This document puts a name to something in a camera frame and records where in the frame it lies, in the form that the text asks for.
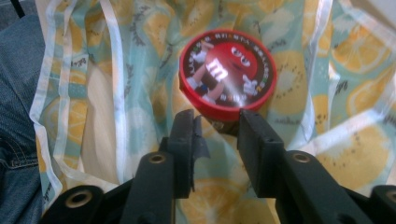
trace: lemon slice pattern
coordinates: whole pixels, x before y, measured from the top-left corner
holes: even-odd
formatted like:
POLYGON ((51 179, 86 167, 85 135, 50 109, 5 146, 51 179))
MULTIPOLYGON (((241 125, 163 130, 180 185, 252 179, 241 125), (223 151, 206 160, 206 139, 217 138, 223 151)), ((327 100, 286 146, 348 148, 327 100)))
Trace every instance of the lemon slice pattern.
POLYGON ((35 146, 37 150, 38 170, 40 173, 44 173, 47 171, 47 165, 44 163, 43 155, 41 154, 40 138, 37 135, 35 136, 35 146))
POLYGON ((317 0, 304 1, 303 35, 301 38, 303 48, 308 45, 315 30, 318 2, 317 0))
POLYGON ((378 178, 391 149, 386 134, 378 126, 369 126, 317 158, 340 185, 358 189, 378 178))
POLYGON ((318 42, 319 57, 326 57, 329 54, 332 44, 332 29, 332 15, 330 15, 329 21, 326 24, 326 28, 318 42))
POLYGON ((78 157, 76 156, 69 156, 69 155, 64 155, 64 163, 72 168, 72 169, 77 169, 78 168, 78 157))
POLYGON ((356 115, 366 109, 372 108, 391 81, 396 70, 396 65, 385 69, 377 78, 367 80, 358 86, 347 97, 346 111, 349 116, 356 115))
POLYGON ((129 0, 111 0, 114 14, 118 24, 126 24, 131 22, 134 15, 134 1, 129 0))
POLYGON ((83 44, 81 28, 76 24, 73 19, 70 19, 69 28, 72 36, 73 52, 80 52, 83 44))
POLYGON ((233 223, 276 223, 267 203, 258 199, 242 200, 235 209, 233 223))
POLYGON ((144 24, 143 30, 148 36, 158 56, 161 58, 166 48, 165 38, 170 17, 162 13, 153 14, 144 24))
POLYGON ((154 93, 151 94, 150 101, 152 104, 154 118, 157 123, 161 123, 166 119, 166 107, 168 104, 168 95, 164 84, 155 88, 154 93))
POLYGON ((324 133, 328 129, 328 100, 328 96, 325 94, 317 95, 312 99, 315 110, 315 127, 318 134, 324 133))
POLYGON ((347 70, 365 75, 388 58, 389 49, 369 30, 357 25, 347 39, 332 50, 332 56, 347 70))
POLYGON ((52 142, 56 139, 58 132, 58 110, 59 98, 52 100, 52 102, 44 109, 43 124, 46 127, 49 141, 52 142))
POLYGON ((260 0, 258 5, 263 12, 270 13, 282 7, 284 3, 284 0, 260 0))
POLYGON ((233 211, 242 190, 231 180, 210 178, 195 180, 195 192, 180 200, 190 224, 233 223, 233 211))
POLYGON ((100 70, 108 75, 108 76, 112 76, 113 74, 113 63, 111 62, 111 60, 109 61, 101 61, 98 64, 98 67, 100 68, 100 70))
POLYGON ((51 73, 58 77, 61 74, 61 68, 62 59, 54 58, 52 61, 51 73))
POLYGON ((81 146, 84 133, 87 103, 85 100, 70 99, 69 125, 67 137, 81 146))
POLYGON ((235 21, 232 22, 234 27, 244 29, 244 20, 252 15, 252 10, 248 5, 238 3, 227 3, 226 8, 231 15, 235 15, 235 21))
POLYGON ((77 69, 71 69, 70 70, 70 83, 75 83, 79 85, 85 85, 87 78, 85 77, 85 73, 82 71, 79 71, 77 69))
POLYGON ((70 0, 63 0, 62 2, 59 3, 59 5, 56 7, 56 11, 59 13, 63 13, 64 10, 70 6, 71 1, 70 0))
POLYGON ((85 19, 85 26, 87 29, 88 47, 97 46, 102 43, 110 46, 110 36, 103 11, 88 14, 85 19))
POLYGON ((212 1, 186 1, 186 7, 180 17, 180 34, 182 36, 197 35, 205 31, 212 22, 215 7, 212 1))
POLYGON ((273 55, 276 63, 277 83, 270 108, 283 115, 303 112, 307 85, 303 54, 282 51, 273 55))
POLYGON ((64 44, 64 28, 63 27, 56 29, 55 43, 59 46, 62 46, 64 44))
POLYGON ((187 97, 180 90, 179 81, 180 80, 178 76, 175 76, 171 92, 172 101, 170 102, 172 104, 173 117, 180 111, 194 108, 190 103, 189 99, 187 99, 187 97))

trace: screw hole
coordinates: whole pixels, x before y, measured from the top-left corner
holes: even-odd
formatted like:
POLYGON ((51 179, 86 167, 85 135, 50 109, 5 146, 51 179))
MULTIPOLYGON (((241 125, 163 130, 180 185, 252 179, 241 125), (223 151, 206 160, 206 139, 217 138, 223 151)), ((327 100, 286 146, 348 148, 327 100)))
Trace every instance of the screw hole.
POLYGON ((342 224, 356 224, 355 219, 345 214, 340 214, 337 217, 337 220, 342 224))
POLYGON ((151 163, 161 163, 161 162, 164 162, 166 160, 166 158, 163 155, 153 155, 148 160, 151 163))
POLYGON ((396 203, 396 190, 390 190, 387 192, 387 197, 393 202, 396 203))
POLYGON ((69 208, 78 208, 88 203, 91 199, 92 193, 88 190, 82 190, 70 195, 65 204, 69 208))
POLYGON ((309 162, 309 161, 311 161, 311 159, 309 159, 309 157, 305 156, 302 153, 294 153, 293 154, 293 158, 296 161, 299 161, 299 162, 309 162))

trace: plastic bag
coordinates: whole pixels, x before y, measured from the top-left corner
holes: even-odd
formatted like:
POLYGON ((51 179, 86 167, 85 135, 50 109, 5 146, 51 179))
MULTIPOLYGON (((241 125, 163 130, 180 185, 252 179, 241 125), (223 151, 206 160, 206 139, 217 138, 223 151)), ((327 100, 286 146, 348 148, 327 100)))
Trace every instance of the plastic bag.
MULTIPOLYGON (((134 176, 140 158, 169 135, 174 115, 193 108, 179 89, 181 51, 218 28, 254 36, 271 51, 278 82, 259 111, 287 150, 317 155, 336 180, 360 192, 388 178, 396 148, 396 38, 348 1, 54 0, 47 14, 48 45, 31 110, 46 208, 76 185, 107 191, 134 176), (363 39, 385 49, 377 57, 364 51, 372 62, 356 66, 361 54, 348 44, 363 39), (82 141, 93 132, 86 126, 90 63, 112 79, 107 105, 115 132, 101 132, 115 139, 109 150, 115 160, 108 162, 118 181, 78 169, 81 150, 93 150, 82 141), (373 86, 377 91, 365 91, 373 86)), ((277 222, 274 201, 257 199, 249 185, 236 138, 205 120, 203 135, 211 158, 195 163, 196 191, 177 201, 177 223, 277 222)))

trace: person's leg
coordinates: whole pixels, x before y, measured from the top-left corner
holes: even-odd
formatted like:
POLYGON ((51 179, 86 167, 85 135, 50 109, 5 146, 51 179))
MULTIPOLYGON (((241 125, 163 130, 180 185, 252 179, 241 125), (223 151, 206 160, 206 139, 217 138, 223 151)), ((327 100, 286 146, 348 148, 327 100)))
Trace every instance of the person's leg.
POLYGON ((42 196, 29 110, 44 56, 37 16, 0 32, 0 220, 36 223, 42 196))

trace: m&m's container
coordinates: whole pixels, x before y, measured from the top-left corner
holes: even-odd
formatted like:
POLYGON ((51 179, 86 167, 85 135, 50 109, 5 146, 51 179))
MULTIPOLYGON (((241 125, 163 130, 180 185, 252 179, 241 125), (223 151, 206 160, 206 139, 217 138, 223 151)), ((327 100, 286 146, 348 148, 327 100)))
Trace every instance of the m&m's container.
POLYGON ((180 89, 221 133, 236 134, 241 108, 258 110, 276 84, 269 51, 252 36, 213 30, 196 36, 184 49, 180 89))

